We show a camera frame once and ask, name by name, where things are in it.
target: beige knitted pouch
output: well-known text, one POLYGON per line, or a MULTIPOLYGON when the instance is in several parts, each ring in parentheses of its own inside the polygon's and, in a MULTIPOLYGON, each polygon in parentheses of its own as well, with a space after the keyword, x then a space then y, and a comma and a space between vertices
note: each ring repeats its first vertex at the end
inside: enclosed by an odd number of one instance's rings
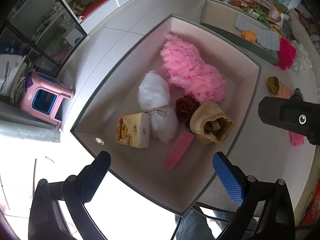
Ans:
POLYGON ((191 131, 204 144, 223 142, 234 125, 235 122, 214 102, 204 102, 190 120, 191 131))

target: table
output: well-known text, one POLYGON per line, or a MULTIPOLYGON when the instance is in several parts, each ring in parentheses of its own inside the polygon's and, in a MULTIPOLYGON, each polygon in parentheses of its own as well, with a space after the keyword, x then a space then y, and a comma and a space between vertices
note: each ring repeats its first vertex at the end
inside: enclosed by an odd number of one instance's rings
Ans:
MULTIPOLYGON (((244 174, 254 175, 259 181, 284 179, 295 209, 307 182, 316 147, 305 138, 305 145, 293 148, 288 131, 261 122, 258 104, 265 96, 271 96, 267 86, 269 76, 278 77, 292 91, 299 88, 306 102, 317 103, 315 75, 310 69, 303 74, 282 71, 252 52, 245 51, 262 65, 261 76, 247 121, 228 159, 244 174)), ((230 201, 218 177, 198 201, 229 211, 235 211, 238 207, 230 201)), ((262 206, 263 203, 258 205, 256 215, 260 214, 262 206)))

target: glass cabinet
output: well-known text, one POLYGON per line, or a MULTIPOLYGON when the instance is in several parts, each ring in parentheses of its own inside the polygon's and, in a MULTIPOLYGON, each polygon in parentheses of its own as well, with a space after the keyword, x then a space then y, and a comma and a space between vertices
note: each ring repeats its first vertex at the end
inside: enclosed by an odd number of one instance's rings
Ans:
POLYGON ((0 43, 22 49, 25 61, 52 77, 87 36, 61 0, 18 0, 0 33, 0 43))

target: pink fluffy fabric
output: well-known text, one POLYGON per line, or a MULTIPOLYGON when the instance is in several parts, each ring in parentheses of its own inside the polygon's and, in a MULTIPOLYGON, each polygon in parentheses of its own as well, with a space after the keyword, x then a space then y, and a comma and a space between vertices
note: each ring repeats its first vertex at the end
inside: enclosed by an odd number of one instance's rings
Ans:
POLYGON ((207 101, 221 102, 224 99, 226 82, 219 71, 206 64, 195 45, 169 34, 161 51, 163 69, 169 83, 184 89, 186 95, 195 97, 201 104, 207 101))
POLYGON ((289 40, 282 38, 280 40, 279 61, 276 63, 276 66, 282 70, 291 68, 296 55, 296 48, 290 44, 289 40))

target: screw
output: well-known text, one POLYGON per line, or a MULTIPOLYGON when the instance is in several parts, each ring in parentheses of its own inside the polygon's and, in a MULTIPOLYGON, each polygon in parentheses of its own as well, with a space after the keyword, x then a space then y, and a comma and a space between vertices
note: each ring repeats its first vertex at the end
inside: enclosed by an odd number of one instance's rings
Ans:
POLYGON ((250 182, 255 182, 255 181, 256 181, 256 178, 255 178, 254 176, 252 176, 252 175, 249 175, 249 176, 247 177, 247 180, 250 181, 250 182))
POLYGON ((99 137, 96 137, 96 142, 101 144, 101 145, 104 145, 104 141, 99 137))
POLYGON ((70 181, 70 182, 74 181, 75 179, 76 179, 76 176, 75 176, 75 175, 70 175, 70 176, 68 177, 68 181, 70 181))
POLYGON ((301 114, 301 115, 299 116, 299 123, 300 123, 300 124, 305 124, 306 121, 307 121, 307 117, 306 117, 304 114, 301 114))
POLYGON ((279 180, 278 180, 278 183, 279 183, 280 185, 282 185, 282 186, 285 185, 285 181, 284 181, 283 179, 279 179, 279 180))

